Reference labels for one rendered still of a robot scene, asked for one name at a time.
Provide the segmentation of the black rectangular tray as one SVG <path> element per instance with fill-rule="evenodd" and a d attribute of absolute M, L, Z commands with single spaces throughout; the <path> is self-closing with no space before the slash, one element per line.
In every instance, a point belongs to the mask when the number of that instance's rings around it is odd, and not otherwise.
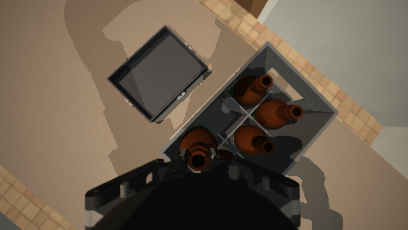
<path fill-rule="evenodd" d="M 207 67 L 164 25 L 107 80 L 153 122 L 207 71 Z"/>

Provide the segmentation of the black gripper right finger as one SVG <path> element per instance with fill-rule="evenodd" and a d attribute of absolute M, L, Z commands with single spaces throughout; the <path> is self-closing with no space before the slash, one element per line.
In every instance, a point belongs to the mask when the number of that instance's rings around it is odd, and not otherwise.
<path fill-rule="evenodd" d="M 300 185 L 293 179 L 238 156 L 225 160 L 214 148 L 209 148 L 210 176 L 244 184 L 267 197 L 297 226 L 301 225 Z M 242 169 L 247 173 L 243 177 Z"/>

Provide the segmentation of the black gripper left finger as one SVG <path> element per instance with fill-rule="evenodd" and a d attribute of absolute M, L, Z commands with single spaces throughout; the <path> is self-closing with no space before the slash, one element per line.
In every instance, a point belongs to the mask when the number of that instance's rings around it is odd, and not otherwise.
<path fill-rule="evenodd" d="M 170 162 L 155 159 L 86 192 L 85 230 L 90 230 L 104 215 L 131 195 L 159 182 L 183 178 L 183 172 L 187 169 L 187 152 L 188 148 L 183 149 Z M 146 178 L 150 173 L 152 180 L 146 186 Z"/>

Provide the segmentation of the brown glass bottle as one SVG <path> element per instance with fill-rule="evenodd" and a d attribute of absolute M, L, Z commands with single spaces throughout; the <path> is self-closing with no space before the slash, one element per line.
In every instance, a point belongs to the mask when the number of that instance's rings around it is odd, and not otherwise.
<path fill-rule="evenodd" d="M 224 156 L 225 160 L 231 160 L 231 157 L 233 157 L 234 155 L 231 153 L 231 151 L 224 145 L 221 145 L 220 148 L 218 149 L 218 152 L 220 153 L 220 155 Z M 210 170 L 210 164 L 209 166 L 209 171 Z"/>
<path fill-rule="evenodd" d="M 179 144 L 179 152 L 185 148 L 188 148 L 187 164 L 195 171 L 201 171 L 209 165 L 209 148 L 218 151 L 215 136 L 208 128 L 201 125 L 191 127 L 183 135 Z"/>
<path fill-rule="evenodd" d="M 273 84 L 270 75 L 248 75 L 241 78 L 229 91 L 228 94 L 242 107 L 259 103 L 265 96 L 266 90 Z"/>
<path fill-rule="evenodd" d="M 301 118 L 303 116 L 303 109 L 299 105 L 287 105 L 279 99 L 269 99 L 263 101 L 253 111 L 251 116 L 262 127 L 279 128 L 289 120 Z"/>
<path fill-rule="evenodd" d="M 241 124 L 228 139 L 247 155 L 271 154 L 275 150 L 275 144 L 255 125 Z"/>

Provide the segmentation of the dark grey crate with dividers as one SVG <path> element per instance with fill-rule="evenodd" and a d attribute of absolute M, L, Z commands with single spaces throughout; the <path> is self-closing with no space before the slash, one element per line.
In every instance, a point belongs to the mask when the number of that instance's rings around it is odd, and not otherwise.
<path fill-rule="evenodd" d="M 259 77 L 268 74 L 267 71 L 272 68 L 304 99 L 294 100 L 274 79 L 273 85 L 266 90 L 264 98 L 251 106 L 242 107 L 228 94 L 228 91 L 241 78 L 248 75 Z M 243 72 L 241 73 L 241 71 Z M 239 75 L 239 73 L 241 74 Z M 239 76 L 237 77 L 237 75 Z M 235 79 L 235 77 L 237 78 Z M 235 80 L 233 81 L 233 79 Z M 231 81 L 233 82 L 231 83 Z M 229 83 L 231 84 L 229 85 Z M 227 87 L 227 85 L 229 86 Z M 225 89 L 225 87 L 227 88 Z M 225 90 L 223 91 L 223 89 Z M 221 93 L 221 91 L 223 92 Z M 219 93 L 221 94 L 219 95 Z M 279 128 L 262 127 L 251 116 L 251 113 L 263 101 L 269 99 L 279 99 L 287 105 L 299 105 L 303 108 L 303 116 L 299 119 L 289 120 Z M 215 136 L 218 149 L 224 145 L 234 156 L 285 176 L 338 114 L 339 111 L 267 41 L 158 153 L 167 162 L 170 162 L 171 158 L 179 152 L 179 144 L 183 135 L 191 127 L 201 125 L 208 128 Z M 241 152 L 231 144 L 228 138 L 241 124 L 255 125 L 261 128 L 266 133 L 267 138 L 274 142 L 274 152 L 270 155 L 261 153 L 251 156 Z M 183 131 L 185 132 L 183 133 Z M 181 133 L 183 134 L 181 135 Z M 179 135 L 181 136 L 179 137 Z"/>

